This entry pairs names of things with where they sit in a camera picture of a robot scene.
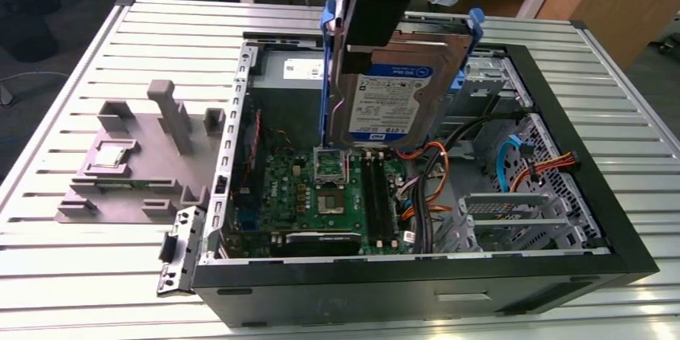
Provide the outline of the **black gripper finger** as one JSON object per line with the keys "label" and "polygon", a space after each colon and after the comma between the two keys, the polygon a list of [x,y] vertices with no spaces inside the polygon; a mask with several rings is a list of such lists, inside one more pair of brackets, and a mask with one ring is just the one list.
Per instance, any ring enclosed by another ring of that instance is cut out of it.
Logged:
{"label": "black gripper finger", "polygon": [[343,48],[343,74],[365,73],[372,65],[372,46],[347,45]]}

